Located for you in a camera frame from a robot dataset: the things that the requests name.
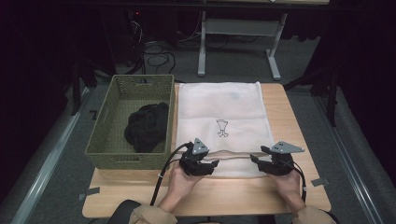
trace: printed logo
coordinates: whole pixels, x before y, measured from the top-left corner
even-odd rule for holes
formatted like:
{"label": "printed logo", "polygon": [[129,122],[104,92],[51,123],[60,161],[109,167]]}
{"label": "printed logo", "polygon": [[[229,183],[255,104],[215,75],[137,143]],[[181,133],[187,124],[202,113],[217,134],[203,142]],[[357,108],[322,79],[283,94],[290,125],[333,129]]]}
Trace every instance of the printed logo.
{"label": "printed logo", "polygon": [[217,119],[216,122],[218,123],[220,128],[220,132],[218,133],[219,137],[227,137],[228,134],[225,132],[225,127],[227,126],[228,121],[224,119]]}

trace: tape piece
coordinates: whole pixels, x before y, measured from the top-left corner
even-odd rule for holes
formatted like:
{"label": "tape piece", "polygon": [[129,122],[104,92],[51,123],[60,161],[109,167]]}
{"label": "tape piece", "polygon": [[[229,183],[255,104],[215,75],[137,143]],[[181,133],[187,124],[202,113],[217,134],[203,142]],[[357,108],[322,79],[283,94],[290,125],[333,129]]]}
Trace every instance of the tape piece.
{"label": "tape piece", "polygon": [[311,181],[312,185],[314,185],[314,187],[323,185],[330,185],[330,181],[327,178],[319,178],[319,179],[315,179]]}
{"label": "tape piece", "polygon": [[87,196],[97,193],[100,193],[100,188],[87,189],[85,193],[78,195],[77,200],[83,201]]}

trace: beige sleeve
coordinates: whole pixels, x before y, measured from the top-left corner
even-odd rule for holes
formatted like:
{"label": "beige sleeve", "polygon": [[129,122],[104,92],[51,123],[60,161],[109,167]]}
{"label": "beige sleeve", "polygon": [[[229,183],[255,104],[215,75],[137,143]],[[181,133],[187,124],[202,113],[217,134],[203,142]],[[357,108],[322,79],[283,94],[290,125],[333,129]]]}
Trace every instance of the beige sleeve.
{"label": "beige sleeve", "polygon": [[140,205],[131,214],[129,224],[176,224],[177,219],[159,207]]}
{"label": "beige sleeve", "polygon": [[336,224],[327,213],[311,206],[300,210],[297,217],[293,219],[293,224]]}

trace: basket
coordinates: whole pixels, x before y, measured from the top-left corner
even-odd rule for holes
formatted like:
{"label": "basket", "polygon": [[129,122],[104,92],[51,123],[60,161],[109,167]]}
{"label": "basket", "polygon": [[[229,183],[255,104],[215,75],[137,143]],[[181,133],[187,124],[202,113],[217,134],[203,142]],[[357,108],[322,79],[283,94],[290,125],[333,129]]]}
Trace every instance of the basket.
{"label": "basket", "polygon": [[[129,116],[143,105],[169,105],[166,138],[150,153],[137,153],[124,137]],[[175,108],[172,75],[115,75],[85,154],[98,169],[161,170],[170,156]]]}

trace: white cloth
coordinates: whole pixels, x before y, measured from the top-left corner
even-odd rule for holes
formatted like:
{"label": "white cloth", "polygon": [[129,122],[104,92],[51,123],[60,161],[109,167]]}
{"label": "white cloth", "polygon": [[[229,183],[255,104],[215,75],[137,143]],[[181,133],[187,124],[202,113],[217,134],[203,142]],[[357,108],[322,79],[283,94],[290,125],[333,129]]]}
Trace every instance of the white cloth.
{"label": "white cloth", "polygon": [[212,176],[265,175],[249,158],[274,144],[259,82],[180,84],[177,113],[177,147],[197,137],[210,148],[206,160],[223,156]]}

